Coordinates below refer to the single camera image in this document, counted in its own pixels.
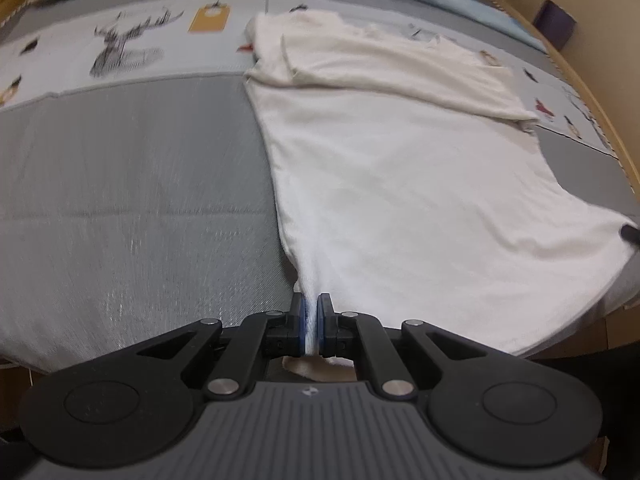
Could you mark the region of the white t-shirt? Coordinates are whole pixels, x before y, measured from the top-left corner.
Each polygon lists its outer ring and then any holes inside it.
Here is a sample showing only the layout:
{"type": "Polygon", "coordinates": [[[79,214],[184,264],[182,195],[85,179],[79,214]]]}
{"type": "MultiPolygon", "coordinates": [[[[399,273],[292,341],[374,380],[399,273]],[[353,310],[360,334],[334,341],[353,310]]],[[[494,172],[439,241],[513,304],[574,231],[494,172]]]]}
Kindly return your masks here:
{"type": "Polygon", "coordinates": [[[308,302],[518,355],[634,258],[628,218],[556,180],[508,68],[328,11],[261,13],[246,34],[245,88],[308,302]]]}

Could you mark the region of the grey printed bed cover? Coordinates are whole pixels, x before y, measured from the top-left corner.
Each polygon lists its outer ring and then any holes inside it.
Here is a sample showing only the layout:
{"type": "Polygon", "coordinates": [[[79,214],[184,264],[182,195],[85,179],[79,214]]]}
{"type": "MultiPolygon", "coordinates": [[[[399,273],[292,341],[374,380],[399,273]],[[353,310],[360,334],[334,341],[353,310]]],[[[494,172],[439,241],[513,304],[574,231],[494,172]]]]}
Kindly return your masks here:
{"type": "MultiPolygon", "coordinates": [[[[337,13],[510,70],[508,40],[476,41],[412,0],[67,0],[28,9],[1,46],[1,353],[53,372],[201,318],[236,325],[301,292],[279,232],[246,73],[261,13],[337,13]]],[[[579,159],[620,172],[593,140],[533,125],[559,184],[614,206],[579,159]]],[[[639,253],[554,344],[639,297],[639,253]]]]}

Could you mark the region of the purple box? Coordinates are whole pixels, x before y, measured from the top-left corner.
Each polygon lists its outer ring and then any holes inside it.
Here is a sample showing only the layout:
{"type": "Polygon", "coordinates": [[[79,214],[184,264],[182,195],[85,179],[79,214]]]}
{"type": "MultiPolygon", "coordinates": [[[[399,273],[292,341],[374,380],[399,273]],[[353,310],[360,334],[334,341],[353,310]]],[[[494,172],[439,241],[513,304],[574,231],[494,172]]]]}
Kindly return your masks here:
{"type": "Polygon", "coordinates": [[[552,0],[544,0],[533,25],[556,50],[561,51],[573,36],[576,20],[552,0]]]}

